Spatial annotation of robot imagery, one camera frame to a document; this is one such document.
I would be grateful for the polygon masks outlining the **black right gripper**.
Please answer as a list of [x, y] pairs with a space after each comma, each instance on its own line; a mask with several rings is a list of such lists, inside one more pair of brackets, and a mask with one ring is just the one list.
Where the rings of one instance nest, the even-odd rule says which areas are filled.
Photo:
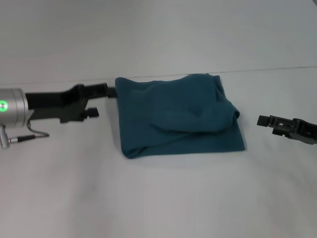
[[257, 125], [271, 127], [274, 135], [284, 136], [310, 145], [317, 143], [317, 125], [302, 119], [259, 116]]

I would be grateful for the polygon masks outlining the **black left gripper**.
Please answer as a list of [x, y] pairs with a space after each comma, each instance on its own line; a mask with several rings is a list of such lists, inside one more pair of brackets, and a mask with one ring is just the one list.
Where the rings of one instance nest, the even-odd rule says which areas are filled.
[[60, 123], [84, 121], [86, 118], [97, 118], [97, 108], [85, 110], [88, 99], [117, 98], [115, 87], [106, 83], [85, 86], [76, 85], [63, 92], [27, 93], [28, 109], [33, 113], [30, 120], [59, 119]]

